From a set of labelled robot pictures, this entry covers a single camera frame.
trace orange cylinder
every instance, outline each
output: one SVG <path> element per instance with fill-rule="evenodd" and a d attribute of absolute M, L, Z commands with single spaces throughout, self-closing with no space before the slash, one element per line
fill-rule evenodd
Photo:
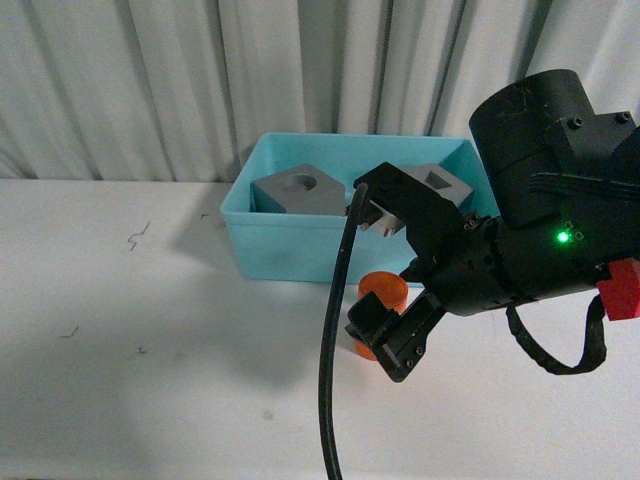
<path fill-rule="evenodd" d="M 407 308 L 409 285 L 399 275 L 391 272 L 371 272 L 362 277 L 358 284 L 358 298 L 373 292 L 388 310 L 402 313 Z M 362 342 L 355 341 L 356 352 L 367 360 L 376 360 L 375 355 Z"/>

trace white table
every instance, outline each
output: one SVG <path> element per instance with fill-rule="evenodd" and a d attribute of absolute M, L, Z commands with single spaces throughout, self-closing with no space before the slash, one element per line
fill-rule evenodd
<path fill-rule="evenodd" d="M 243 279 L 218 213 L 227 189 L 0 181 L 0 477 L 324 478 L 328 285 Z M 575 363 L 592 296 L 521 313 Z M 559 378 L 503 313 L 450 316 L 394 384 L 341 329 L 345 479 L 637 477 L 640 322 L 606 333 L 599 370 Z"/>

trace curtain fold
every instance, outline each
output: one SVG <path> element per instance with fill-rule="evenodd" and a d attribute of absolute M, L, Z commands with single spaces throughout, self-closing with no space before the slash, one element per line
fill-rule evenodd
<path fill-rule="evenodd" d="M 470 137 L 570 68 L 640 120 L 640 0 L 5 0 L 0 177 L 232 181 L 265 132 Z"/>

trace blue plastic box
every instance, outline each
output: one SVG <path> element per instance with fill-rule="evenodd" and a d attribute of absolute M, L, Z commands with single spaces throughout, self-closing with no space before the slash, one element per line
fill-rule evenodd
<path fill-rule="evenodd" d="M 254 212 L 253 180 L 310 163 L 344 183 L 348 204 L 354 180 L 382 162 L 397 167 L 438 163 L 475 189 L 472 209 L 498 215 L 482 163 L 466 139 L 269 133 L 257 143 L 220 208 L 242 274 L 330 282 L 346 221 L 340 216 Z M 359 231 L 347 281 L 358 283 L 374 270 L 399 273 L 413 258 L 404 229 L 388 238 L 373 229 Z"/>

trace red component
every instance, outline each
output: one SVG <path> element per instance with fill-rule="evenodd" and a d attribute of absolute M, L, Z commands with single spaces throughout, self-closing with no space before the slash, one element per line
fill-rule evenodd
<path fill-rule="evenodd" d="M 633 258 L 609 264 L 611 280 L 598 282 L 609 320 L 640 317 L 640 262 Z"/>

